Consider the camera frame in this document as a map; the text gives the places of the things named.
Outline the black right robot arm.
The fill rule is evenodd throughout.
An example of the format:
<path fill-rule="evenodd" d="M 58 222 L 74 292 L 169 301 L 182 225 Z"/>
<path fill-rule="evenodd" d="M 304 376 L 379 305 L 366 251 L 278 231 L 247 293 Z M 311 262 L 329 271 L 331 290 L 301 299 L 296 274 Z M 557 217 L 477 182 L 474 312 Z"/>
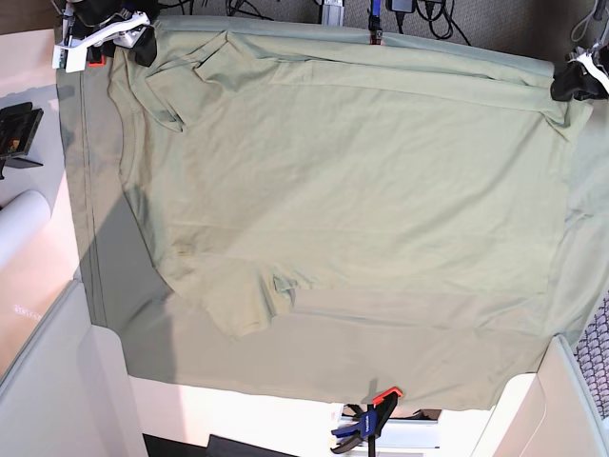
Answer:
<path fill-rule="evenodd" d="M 53 47 L 52 67 L 67 73 L 102 67 L 118 48 L 149 67 L 157 56 L 157 1 L 67 1 L 61 10 L 62 38 Z"/>

